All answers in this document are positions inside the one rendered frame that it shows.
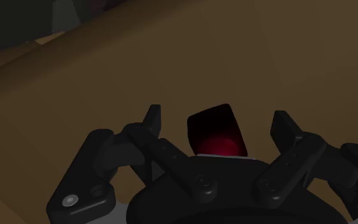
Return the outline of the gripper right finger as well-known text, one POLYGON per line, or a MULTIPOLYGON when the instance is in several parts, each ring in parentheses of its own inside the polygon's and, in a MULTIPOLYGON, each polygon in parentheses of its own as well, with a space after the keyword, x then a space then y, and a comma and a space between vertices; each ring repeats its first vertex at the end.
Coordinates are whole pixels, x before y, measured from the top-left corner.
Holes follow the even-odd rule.
POLYGON ((301 130, 282 110, 274 112, 270 135, 280 155, 254 181, 253 197, 260 206, 284 213, 284 224, 348 224, 308 191, 314 179, 322 179, 358 222, 358 144, 335 148, 320 135, 301 130))

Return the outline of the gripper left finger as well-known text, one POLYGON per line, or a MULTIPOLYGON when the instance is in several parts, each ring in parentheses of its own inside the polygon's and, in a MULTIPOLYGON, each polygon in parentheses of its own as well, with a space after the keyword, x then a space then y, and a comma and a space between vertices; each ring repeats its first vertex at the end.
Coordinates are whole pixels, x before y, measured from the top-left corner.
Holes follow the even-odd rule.
POLYGON ((194 201, 213 201, 216 180, 161 139, 161 126, 161 106, 152 104, 141 123, 130 123, 119 134, 91 131, 46 205, 50 223, 86 224, 110 213, 116 206, 110 181, 127 165, 145 185, 167 174, 194 201))

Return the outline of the dark red rounded block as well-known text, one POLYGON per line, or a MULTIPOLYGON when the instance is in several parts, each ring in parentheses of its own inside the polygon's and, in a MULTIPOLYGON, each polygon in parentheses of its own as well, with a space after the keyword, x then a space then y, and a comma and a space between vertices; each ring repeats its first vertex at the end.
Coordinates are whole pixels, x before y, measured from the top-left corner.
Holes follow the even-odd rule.
POLYGON ((247 148, 229 104, 205 109, 187 119, 188 141, 194 154, 246 157, 247 148))

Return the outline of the brown table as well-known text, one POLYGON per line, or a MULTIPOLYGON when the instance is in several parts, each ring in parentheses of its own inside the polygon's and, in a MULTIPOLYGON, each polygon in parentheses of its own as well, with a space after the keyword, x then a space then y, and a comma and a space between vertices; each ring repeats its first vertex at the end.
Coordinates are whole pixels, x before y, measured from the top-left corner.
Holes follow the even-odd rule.
POLYGON ((229 103, 249 155, 271 162, 273 112, 358 143, 358 0, 132 0, 0 67, 0 224, 48 224, 46 203, 87 134, 162 107, 229 103))

